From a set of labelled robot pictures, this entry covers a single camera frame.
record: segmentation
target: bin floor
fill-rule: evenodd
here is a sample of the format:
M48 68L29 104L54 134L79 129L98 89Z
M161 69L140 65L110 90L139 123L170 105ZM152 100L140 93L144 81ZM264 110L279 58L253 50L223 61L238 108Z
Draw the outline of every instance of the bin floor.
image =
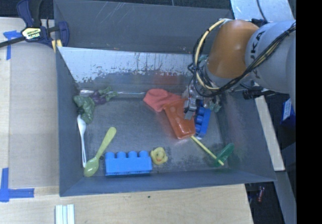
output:
M150 152L159 146L165 149L168 161L159 166L153 164L152 173L214 168L214 159L210 155L190 138L177 139L166 113L155 112L141 98L113 98L104 105L96 106L93 121L88 125L84 137L87 160L95 156L111 126L117 132L105 152ZM207 134L201 142L215 154L224 146L214 112L211 113ZM105 161L101 158L95 176L104 175Z

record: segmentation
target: yellow stick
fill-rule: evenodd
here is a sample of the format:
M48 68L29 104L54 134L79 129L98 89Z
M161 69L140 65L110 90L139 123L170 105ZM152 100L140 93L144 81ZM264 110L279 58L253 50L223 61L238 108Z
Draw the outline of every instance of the yellow stick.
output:
M204 146L196 137L193 135L191 136L191 139L195 141L201 148L203 148L210 156L212 156L215 160L217 159L216 155L213 154L206 146ZM218 160L218 162L223 166L223 162L221 160Z

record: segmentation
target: yellow toy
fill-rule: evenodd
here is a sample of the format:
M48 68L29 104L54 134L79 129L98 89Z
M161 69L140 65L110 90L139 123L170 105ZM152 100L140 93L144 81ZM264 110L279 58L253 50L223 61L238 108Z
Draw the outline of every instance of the yellow toy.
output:
M168 156L166 155L165 149L158 147L155 150L150 152L151 159L154 164L160 165L164 162L167 162Z

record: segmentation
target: blue lego brick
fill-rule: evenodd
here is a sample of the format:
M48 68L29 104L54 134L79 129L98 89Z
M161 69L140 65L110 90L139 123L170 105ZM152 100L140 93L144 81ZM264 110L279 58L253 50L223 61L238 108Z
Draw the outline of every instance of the blue lego brick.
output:
M152 170L152 159L147 151L105 153L105 175L147 174Z
M204 107L198 107L195 116L195 127L196 134L198 137L203 138L207 132L209 119L210 119L210 109Z

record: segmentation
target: gray bin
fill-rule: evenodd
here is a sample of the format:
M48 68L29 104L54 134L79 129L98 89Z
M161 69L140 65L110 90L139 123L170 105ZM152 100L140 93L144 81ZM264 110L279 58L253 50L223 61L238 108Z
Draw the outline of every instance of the gray bin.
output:
M231 18L229 11L74 0L54 2L56 21L67 21L71 35L68 47L56 53L60 196L275 180L254 100L245 100L239 92L225 93L220 111L211 113L202 143L215 154L230 142L235 145L233 154L220 168L215 168L213 159L191 139L176 139L165 112L153 111L142 100L151 88L176 94L185 90L191 79L186 67L194 43L218 18ZM129 19L123 22L122 17ZM90 33L86 34L82 23ZM125 29L126 37L132 39L125 40L120 35ZM106 152L165 148L169 160L153 165L148 175L107 177L105 162L100 160L92 177L83 176L77 107L72 98L81 89L106 86L120 94L95 108L93 122L85 132L87 158L96 154L107 129L115 126L117 133Z

